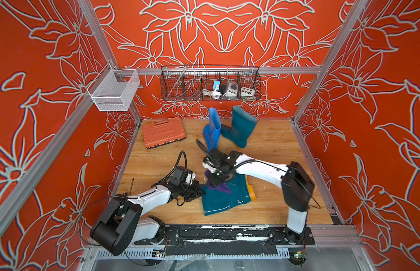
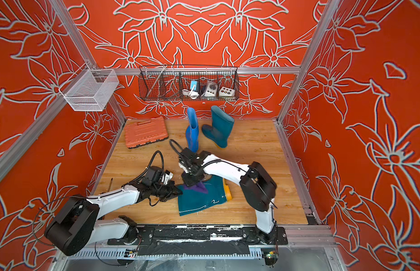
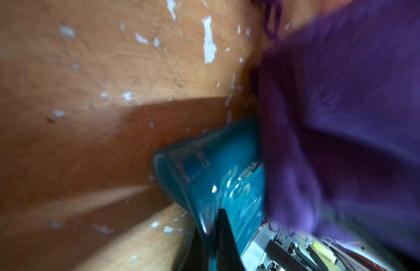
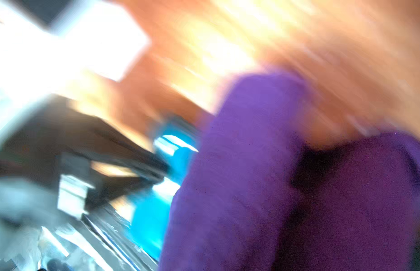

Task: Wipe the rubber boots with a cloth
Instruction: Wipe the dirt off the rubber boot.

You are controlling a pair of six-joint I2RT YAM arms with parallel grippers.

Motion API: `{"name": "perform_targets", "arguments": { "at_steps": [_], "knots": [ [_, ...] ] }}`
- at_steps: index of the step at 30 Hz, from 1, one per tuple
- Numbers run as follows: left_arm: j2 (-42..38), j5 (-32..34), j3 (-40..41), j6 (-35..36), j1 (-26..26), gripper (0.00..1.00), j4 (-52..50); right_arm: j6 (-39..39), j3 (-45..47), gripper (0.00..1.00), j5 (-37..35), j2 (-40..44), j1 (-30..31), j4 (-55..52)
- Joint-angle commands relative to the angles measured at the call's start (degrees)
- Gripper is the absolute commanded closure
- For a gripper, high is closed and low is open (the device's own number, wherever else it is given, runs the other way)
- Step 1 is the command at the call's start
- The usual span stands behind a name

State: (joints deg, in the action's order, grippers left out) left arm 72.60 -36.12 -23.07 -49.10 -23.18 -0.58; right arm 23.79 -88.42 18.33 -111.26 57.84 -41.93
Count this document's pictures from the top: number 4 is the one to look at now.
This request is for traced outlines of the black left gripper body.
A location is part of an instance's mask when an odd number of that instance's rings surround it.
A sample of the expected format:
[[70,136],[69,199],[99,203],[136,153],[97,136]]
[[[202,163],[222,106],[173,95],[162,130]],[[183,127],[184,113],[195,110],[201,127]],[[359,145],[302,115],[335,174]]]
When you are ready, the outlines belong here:
[[0,160],[8,175],[22,176],[55,193],[62,178],[88,188],[84,208],[163,181],[168,165],[102,119],[53,97],[0,104]]

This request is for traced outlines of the purple cloth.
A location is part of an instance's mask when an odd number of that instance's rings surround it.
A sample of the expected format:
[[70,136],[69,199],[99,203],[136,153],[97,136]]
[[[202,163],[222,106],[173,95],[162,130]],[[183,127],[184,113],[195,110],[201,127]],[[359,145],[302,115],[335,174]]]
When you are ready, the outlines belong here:
[[175,194],[161,271],[407,271],[420,141],[386,132],[308,152],[309,89],[288,72],[231,89]]

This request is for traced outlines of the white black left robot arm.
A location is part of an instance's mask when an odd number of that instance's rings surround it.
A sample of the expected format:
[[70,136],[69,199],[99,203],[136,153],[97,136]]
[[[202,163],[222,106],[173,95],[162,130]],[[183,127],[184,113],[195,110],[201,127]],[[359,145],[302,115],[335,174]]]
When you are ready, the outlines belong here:
[[166,162],[121,131],[122,80],[150,46],[108,1],[0,1],[0,219],[81,217],[158,184]]

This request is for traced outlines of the dark teal rubber boot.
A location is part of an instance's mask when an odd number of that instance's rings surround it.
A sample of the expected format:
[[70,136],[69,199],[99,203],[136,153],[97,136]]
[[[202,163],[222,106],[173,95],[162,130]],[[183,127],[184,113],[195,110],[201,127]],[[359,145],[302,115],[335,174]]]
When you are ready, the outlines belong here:
[[128,230],[129,239],[155,261],[160,258],[174,195],[198,152],[200,132],[181,117],[173,117],[156,131],[155,154],[168,165],[162,182],[129,198],[135,207]]

